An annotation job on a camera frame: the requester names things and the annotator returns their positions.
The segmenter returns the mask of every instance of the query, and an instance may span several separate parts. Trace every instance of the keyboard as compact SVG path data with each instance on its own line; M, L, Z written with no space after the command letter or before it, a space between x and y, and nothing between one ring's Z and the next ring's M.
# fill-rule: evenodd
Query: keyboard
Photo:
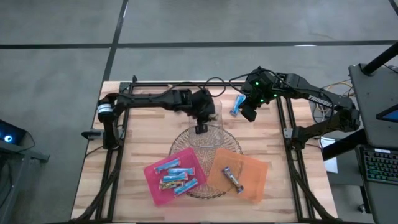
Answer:
M370 181L398 185L398 155L364 151L366 178Z

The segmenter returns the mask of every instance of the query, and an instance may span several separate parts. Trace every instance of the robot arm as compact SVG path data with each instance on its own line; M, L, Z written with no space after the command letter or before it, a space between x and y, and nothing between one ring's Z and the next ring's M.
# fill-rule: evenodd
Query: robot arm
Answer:
M215 106L206 89L194 93L191 90L167 90L161 94L110 93L98 102L98 119L104 124L104 149L117 149L120 145L117 124L127 108L161 107L165 110L183 111L197 119L197 134L207 132L206 122L213 119Z
M256 119L257 108L279 96L303 98L331 109L331 118L326 121L306 128L298 126L284 130L284 134L291 140L292 149L303 149L305 143L312 137L332 131L355 131L360 126L359 111L351 98L317 88L293 73L275 74L259 67L247 76L241 87L241 93L246 95L246 99L239 107L242 108L242 115L250 122Z

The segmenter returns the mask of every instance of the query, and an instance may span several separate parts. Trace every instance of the blue light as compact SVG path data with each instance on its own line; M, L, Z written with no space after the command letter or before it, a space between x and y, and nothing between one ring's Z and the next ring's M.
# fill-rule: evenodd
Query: blue light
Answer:
M12 141L12 137L11 136L6 136L4 137L5 142L11 142Z

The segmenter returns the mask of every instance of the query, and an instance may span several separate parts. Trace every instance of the pink tray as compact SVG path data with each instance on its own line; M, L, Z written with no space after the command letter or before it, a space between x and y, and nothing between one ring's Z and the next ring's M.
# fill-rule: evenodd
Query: pink tray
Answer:
M173 189L167 189L167 190L159 189L160 180L163 176L167 175L167 171L163 170L159 174L157 174L155 172L155 167L162 165L166 162L172 161L176 158L180 158L181 160L181 165L179 167L195 168L195 175L188 176L189 178L188 181L192 180L193 178L196 178L198 180L198 185L196 185L195 187L198 187L199 185L204 184L206 182L206 175L203 172L203 169L201 168L198 158L196 157L193 149L190 147L178 153L172 154L171 156L162 159L161 161L158 161L152 165L149 165L145 167L144 174L145 178L147 179L148 187L150 193L152 194L152 198L154 199L154 202L157 206L172 201L173 199L175 199L175 195Z

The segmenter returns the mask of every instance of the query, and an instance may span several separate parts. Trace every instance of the wooden table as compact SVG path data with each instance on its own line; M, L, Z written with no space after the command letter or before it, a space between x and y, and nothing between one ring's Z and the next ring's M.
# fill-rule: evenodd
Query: wooden table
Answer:
M100 97L117 93L119 84L120 82L104 82ZM209 89L214 95L221 90L220 87ZM134 93L160 93L165 90L161 87L142 87L135 88ZM259 108L256 121L250 123L241 114L237 117L229 114L236 95L235 90L227 88L218 98L223 105L223 126L239 142L243 154L268 163L264 199L259 204L252 204L228 194L211 200L184 195L165 206L156 207L147 188L143 169L168 156L175 138L188 128L188 117L162 108L135 108L130 110L129 115L114 222L297 221L276 101ZM293 100L292 103L297 125L311 125L313 120L308 101ZM284 111L289 125L287 109ZM103 129L97 117L93 128ZM87 152L100 145L102 140L90 142ZM86 158L72 218L81 215L98 193L105 156L106 151L100 149ZM319 148L308 146L303 150L303 156L312 192L326 210L337 217ZM307 214L303 195L300 195L304 214ZM104 211L107 211L108 203L105 201L104 204Z

